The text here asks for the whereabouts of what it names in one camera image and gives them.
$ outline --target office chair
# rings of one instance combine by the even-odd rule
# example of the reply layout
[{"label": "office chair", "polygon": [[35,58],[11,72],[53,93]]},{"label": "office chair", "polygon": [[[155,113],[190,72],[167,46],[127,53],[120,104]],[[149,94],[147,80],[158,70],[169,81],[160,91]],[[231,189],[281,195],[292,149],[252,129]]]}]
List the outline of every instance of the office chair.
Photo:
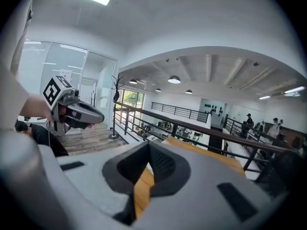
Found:
[{"label": "office chair", "polygon": [[268,162],[255,183],[272,197],[291,190],[304,160],[293,151],[285,151]]}]

